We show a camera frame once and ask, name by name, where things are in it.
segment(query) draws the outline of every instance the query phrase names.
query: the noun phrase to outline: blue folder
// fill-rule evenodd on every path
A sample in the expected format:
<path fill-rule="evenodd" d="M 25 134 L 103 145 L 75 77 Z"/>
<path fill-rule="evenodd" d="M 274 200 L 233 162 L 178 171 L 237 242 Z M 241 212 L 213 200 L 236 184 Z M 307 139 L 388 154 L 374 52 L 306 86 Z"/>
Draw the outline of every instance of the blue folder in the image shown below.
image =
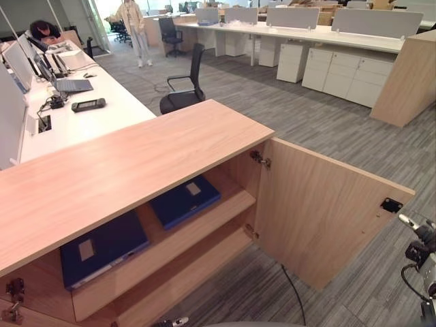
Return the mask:
<path fill-rule="evenodd" d="M 129 211 L 61 246 L 63 284 L 74 290 L 149 244 L 135 211 Z"/>
<path fill-rule="evenodd" d="M 199 175 L 157 196 L 150 204 L 163 227 L 169 230 L 220 198 L 212 184 Z"/>

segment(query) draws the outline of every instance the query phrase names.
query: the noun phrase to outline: latch plate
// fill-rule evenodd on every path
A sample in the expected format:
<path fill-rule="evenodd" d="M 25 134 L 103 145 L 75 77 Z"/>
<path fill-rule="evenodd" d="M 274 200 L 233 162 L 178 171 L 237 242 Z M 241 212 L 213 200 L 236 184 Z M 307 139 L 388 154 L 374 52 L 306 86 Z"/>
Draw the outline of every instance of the latch plate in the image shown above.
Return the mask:
<path fill-rule="evenodd" d="M 390 213 L 397 213 L 402 209 L 403 204 L 391 198 L 386 198 L 384 199 L 383 203 L 380 204 L 380 206 Z"/>

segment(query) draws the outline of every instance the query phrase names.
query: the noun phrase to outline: cabinet hinge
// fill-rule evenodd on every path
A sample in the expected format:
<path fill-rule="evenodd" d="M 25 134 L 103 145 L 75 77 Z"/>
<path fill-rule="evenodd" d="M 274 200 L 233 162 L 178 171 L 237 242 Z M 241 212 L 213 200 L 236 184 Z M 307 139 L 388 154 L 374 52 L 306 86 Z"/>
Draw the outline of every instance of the cabinet hinge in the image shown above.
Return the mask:
<path fill-rule="evenodd" d="M 245 229 L 252 238 L 255 238 L 256 240 L 259 238 L 259 234 L 254 231 L 253 226 L 251 226 L 249 223 L 245 224 Z"/>
<path fill-rule="evenodd" d="M 250 152 L 250 157 L 253 158 L 254 161 L 256 161 L 259 164 L 262 164 L 266 167 L 266 169 L 271 169 L 271 159 L 266 158 L 264 159 L 259 151 L 254 150 Z"/>
<path fill-rule="evenodd" d="M 1 312 L 0 320 L 15 325 L 21 325 L 24 317 L 20 313 L 20 308 L 25 301 L 25 281 L 21 278 L 14 279 L 6 284 L 6 294 L 11 296 L 13 305 Z"/>

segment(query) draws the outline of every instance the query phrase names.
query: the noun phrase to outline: person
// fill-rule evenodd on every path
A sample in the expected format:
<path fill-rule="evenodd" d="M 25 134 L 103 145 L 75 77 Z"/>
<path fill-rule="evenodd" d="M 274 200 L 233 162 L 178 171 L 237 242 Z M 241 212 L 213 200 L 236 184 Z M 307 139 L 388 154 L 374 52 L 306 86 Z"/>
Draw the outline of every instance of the person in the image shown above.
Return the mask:
<path fill-rule="evenodd" d="M 150 59 L 149 47 L 145 32 L 140 28 L 142 13 L 139 5 L 134 0 L 124 0 L 120 5 L 115 15 L 107 17 L 110 22 L 118 22 L 123 20 L 127 33 L 131 37 L 131 42 L 134 47 L 135 55 L 138 58 L 138 67 L 141 68 L 146 60 L 147 65 L 152 66 Z"/>
<path fill-rule="evenodd" d="M 59 29 L 44 20 L 32 22 L 30 24 L 30 32 L 35 39 L 45 44 L 55 44 L 64 40 Z"/>
<path fill-rule="evenodd" d="M 189 13 L 189 4 L 188 4 L 188 1 L 185 1 L 185 5 L 182 7 L 181 12 L 186 12 L 187 14 Z"/>

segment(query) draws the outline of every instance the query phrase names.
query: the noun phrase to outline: cabinet door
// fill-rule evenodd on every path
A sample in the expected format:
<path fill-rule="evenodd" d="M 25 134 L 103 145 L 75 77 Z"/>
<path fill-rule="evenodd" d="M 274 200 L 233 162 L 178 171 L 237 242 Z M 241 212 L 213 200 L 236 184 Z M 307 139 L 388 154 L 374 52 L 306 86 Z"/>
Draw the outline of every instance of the cabinet door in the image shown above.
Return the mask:
<path fill-rule="evenodd" d="M 395 214 L 386 198 L 406 204 L 414 191 L 313 151 L 266 141 L 254 230 L 258 245 L 304 282 L 322 289 Z"/>

